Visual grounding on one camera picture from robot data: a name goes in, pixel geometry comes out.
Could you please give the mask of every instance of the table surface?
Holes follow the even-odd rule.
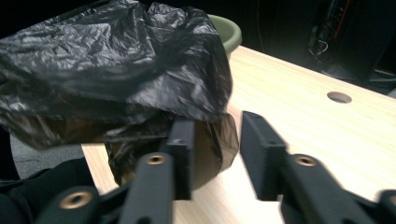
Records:
[[[381,189],[396,189],[395,99],[243,47],[233,52],[230,66],[228,111],[237,127],[242,110],[257,113],[287,142],[289,153],[316,157],[343,188],[374,201]],[[346,94],[351,102],[337,103],[329,92],[344,100],[339,93]],[[116,188],[103,145],[82,147],[97,188]],[[278,206],[255,199],[238,155],[191,202],[174,202],[174,221],[283,223]]]

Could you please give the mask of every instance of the bowl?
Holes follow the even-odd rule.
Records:
[[[241,29],[235,22],[226,18],[215,15],[208,16],[218,31],[227,57],[230,59],[231,53],[242,43]]]

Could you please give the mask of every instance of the dark floor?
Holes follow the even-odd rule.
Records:
[[[37,171],[53,168],[63,161],[82,158],[80,145],[35,150],[11,136],[12,154],[20,178],[26,178]]]

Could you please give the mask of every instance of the black plastic bag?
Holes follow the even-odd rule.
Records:
[[[176,116],[200,120],[195,187],[229,167],[231,91],[219,35],[192,7],[100,1],[0,40],[0,124],[34,148],[106,143],[119,183]],[[214,146],[207,125],[236,142]]]

